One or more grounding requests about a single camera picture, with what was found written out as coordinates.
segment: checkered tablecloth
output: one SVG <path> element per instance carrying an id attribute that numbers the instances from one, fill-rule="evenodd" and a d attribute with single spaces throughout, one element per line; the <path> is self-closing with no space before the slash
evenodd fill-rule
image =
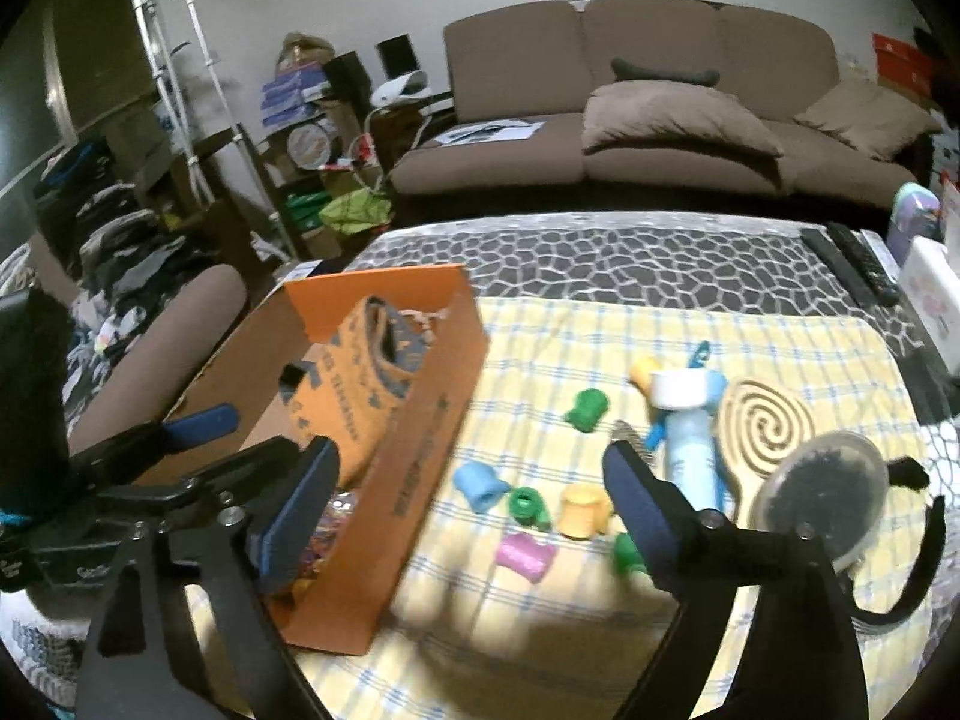
<path id="1" fill-rule="evenodd" d="M 896 365 L 860 319 L 747 316 L 536 298 L 481 298 L 491 349 L 391 612 L 363 658 L 299 653 L 335 717 L 609 717 L 634 686 L 675 611 L 648 578 L 611 569 L 613 532 L 591 541 L 545 538 L 558 557 L 538 586 L 494 567 L 502 536 L 517 530 L 506 501 L 474 514 L 450 481 L 459 464 L 495 466 L 512 485 L 542 494 L 556 517 L 563 488 L 602 483 L 601 456 L 614 420 L 643 432 L 647 410 L 626 380 L 636 357 L 682 367 L 700 341 L 709 365 L 792 389 L 818 429 L 856 430 L 884 456 L 920 458 L 923 442 Z M 563 421 L 581 389 L 596 386 L 611 408 L 597 432 Z M 923 495 L 892 490 L 880 533 L 856 575 L 864 608 L 899 596 L 923 533 Z M 209 608 L 192 594 L 202 640 Z M 749 627 L 755 594 L 737 600 L 728 635 L 696 713 L 723 701 Z M 871 717 L 880 718 L 917 674 L 929 603 L 884 637 L 860 641 Z"/>

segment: black speaker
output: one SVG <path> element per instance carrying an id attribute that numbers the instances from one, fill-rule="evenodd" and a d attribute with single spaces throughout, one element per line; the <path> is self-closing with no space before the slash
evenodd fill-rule
<path id="1" fill-rule="evenodd" d="M 377 43 L 376 50 L 380 54 L 383 71 L 390 80 L 419 70 L 419 62 L 416 61 L 410 35 L 400 35 L 400 37 Z"/>
<path id="2" fill-rule="evenodd" d="M 357 119 L 363 122 L 371 111 L 373 86 L 360 57 L 356 52 L 344 53 L 323 65 L 323 71 L 333 97 L 349 103 Z"/>

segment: remote control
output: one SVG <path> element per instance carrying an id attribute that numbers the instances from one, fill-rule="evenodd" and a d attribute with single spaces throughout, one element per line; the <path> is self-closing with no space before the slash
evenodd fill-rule
<path id="1" fill-rule="evenodd" d="M 853 230 L 844 224 L 838 224 L 835 221 L 827 222 L 827 234 L 833 239 L 834 244 L 843 255 L 850 260 L 858 274 L 863 276 L 870 289 L 877 296 L 877 301 L 881 306 L 893 308 L 899 302 L 899 290 L 896 288 L 887 272 L 877 260 L 877 255 L 862 244 L 860 239 L 853 234 Z"/>
<path id="2" fill-rule="evenodd" d="M 850 293 L 851 298 L 860 308 L 870 311 L 877 304 L 877 299 L 867 283 L 826 235 L 818 229 L 807 227 L 800 230 L 800 237 L 813 250 L 813 253 L 823 260 L 824 265 L 833 271 L 837 281 Z"/>

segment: orange box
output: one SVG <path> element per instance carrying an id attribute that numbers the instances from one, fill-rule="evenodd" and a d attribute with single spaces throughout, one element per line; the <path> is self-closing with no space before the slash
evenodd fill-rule
<path id="1" fill-rule="evenodd" d="M 165 458 L 137 480 L 169 484 L 268 437 L 291 437 L 278 395 L 280 372 L 314 343 L 329 341 L 368 295 L 398 309 L 448 314 L 317 581 L 295 607 L 269 602 L 288 644 L 345 655 L 363 655 L 373 642 L 487 355 L 483 323 L 459 266 L 355 271 L 284 285 L 241 322 L 170 413 L 180 418 L 229 402 L 240 413 L 240 428 Z"/>
<path id="2" fill-rule="evenodd" d="M 922 98 L 930 97 L 933 61 L 919 49 L 901 40 L 874 34 L 877 75 Z"/>

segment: pillow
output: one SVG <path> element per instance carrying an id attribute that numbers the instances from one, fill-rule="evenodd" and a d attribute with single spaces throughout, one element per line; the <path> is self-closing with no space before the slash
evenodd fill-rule
<path id="1" fill-rule="evenodd" d="M 736 151 L 784 154 L 776 136 L 737 98 L 676 81 L 601 86 L 584 111 L 584 151 L 630 143 L 695 141 Z"/>
<path id="2" fill-rule="evenodd" d="M 862 80 L 840 81 L 794 121 L 883 162 L 892 160 L 923 133 L 941 130 L 919 105 Z"/>
<path id="3" fill-rule="evenodd" d="M 678 81 L 696 86 L 716 86 L 720 71 L 704 70 L 702 73 L 685 73 L 682 70 L 647 70 L 618 56 L 611 60 L 610 68 L 618 81 Z"/>

